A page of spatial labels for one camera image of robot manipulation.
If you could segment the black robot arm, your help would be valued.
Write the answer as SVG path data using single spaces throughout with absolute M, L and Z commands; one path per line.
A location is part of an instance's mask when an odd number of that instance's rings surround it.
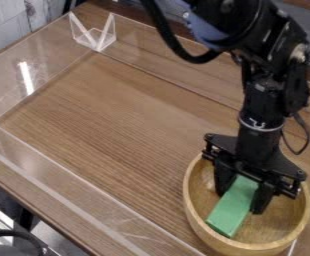
M 249 211 L 264 212 L 271 199 L 298 196 L 306 172 L 284 157 L 284 122 L 304 121 L 308 105 L 307 34 L 272 0 L 180 0 L 196 40 L 215 54 L 227 52 L 241 67 L 243 105 L 236 136 L 208 133 L 201 157 L 213 167 L 215 189 L 224 194 L 236 176 L 257 188 Z

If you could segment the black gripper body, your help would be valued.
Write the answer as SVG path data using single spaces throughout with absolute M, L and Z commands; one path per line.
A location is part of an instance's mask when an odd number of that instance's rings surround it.
M 282 140 L 282 130 L 259 132 L 240 129 L 236 137 L 207 133 L 201 158 L 212 166 L 216 159 L 225 161 L 233 166 L 236 177 L 245 177 L 257 186 L 268 182 L 275 186 L 274 196 L 295 199 L 307 174 L 283 155 L 279 148 Z

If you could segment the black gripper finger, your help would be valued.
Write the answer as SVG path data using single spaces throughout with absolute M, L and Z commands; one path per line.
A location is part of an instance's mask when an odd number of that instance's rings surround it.
M 253 198 L 251 201 L 251 213 L 261 214 L 268 206 L 268 203 L 275 194 L 275 186 L 268 182 L 263 182 L 259 184 L 257 189 L 253 193 Z
M 235 168 L 220 159 L 215 160 L 213 167 L 215 191 L 219 196 L 223 196 L 236 178 Z

